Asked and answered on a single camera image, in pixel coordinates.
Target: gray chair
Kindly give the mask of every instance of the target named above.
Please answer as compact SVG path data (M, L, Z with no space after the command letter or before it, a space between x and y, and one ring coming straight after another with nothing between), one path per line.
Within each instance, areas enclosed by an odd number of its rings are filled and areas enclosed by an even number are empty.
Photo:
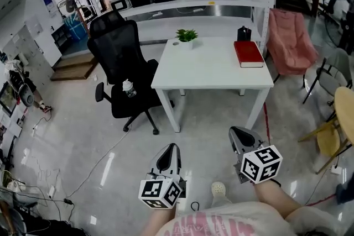
M325 64L329 65L328 69L324 68ZM305 103L308 97L310 96L317 81L320 83L320 86L333 97L334 94L336 93L336 90L339 87L343 86L342 84L340 84L340 82L336 77L333 77L330 74L332 67L337 69L338 72L340 72L343 75L343 77L347 81L347 85L346 85L347 88L351 88L353 86L352 76L350 73L349 57L347 55L347 52L345 52L343 49L338 48L330 57L328 57L328 59L327 58L323 59L322 66L317 69L316 79L313 82L303 103Z

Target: gray tiled floor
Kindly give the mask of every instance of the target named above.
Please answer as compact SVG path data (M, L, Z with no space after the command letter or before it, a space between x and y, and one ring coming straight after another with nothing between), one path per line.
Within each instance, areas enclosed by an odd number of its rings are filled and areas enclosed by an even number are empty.
M307 89L315 77L315 69L331 48L321 36L321 21L316 23L312 38L321 54L316 66L306 74ZM143 46L146 59L159 59L163 45ZM272 76L276 76L272 61L268 61ZM33 137L33 125L42 117L31 109L24 130L14 150L13 173L29 185L38 185L44 193L50 185L57 188L54 198L62 200L72 193L89 174L100 157L124 135L126 119L114 119L107 101L95 102L95 87L104 80L98 66L86 81L56 82L44 94L54 106L52 119L42 121ZM319 155L315 140L298 144L297 140L315 129L332 112L326 102L330 97L317 85L305 105L302 100L306 90L301 76L281 77L267 98L269 127L272 144L283 155L284 162L277 179L283 189L298 202L305 204L311 196L321 175L314 170L323 164L325 157ZM178 103L179 92L171 92ZM152 135L146 116L141 115L131 131L111 152L112 164L102 185L102 175L108 156L95 168L88 181L71 197L76 204L72 221L91 235L136 235L143 227L150 210L138 196L140 180L145 178L150 160L165 145L176 143L181 150L182 173L188 181L187 199L179 204L179 213L191 211L193 201L200 208L211 204L210 185L222 181L233 202L255 200L249 183L240 185L233 169L236 157L228 141L228 129L244 125L255 100L255 91L246 91L240 97L237 91L207 90L187 91L183 113L182 131L173 132L162 107L152 109L152 116L160 130ZM266 139L265 117L262 112L254 129ZM340 157L339 165L346 170L349 179L354 171L353 151ZM310 202L334 193L345 176L325 172ZM58 203L62 219L67 219L71 207ZM352 203L337 206L334 199L319 208L340 218L343 225L353 221ZM58 219L53 203L39 206L39 212L47 218Z

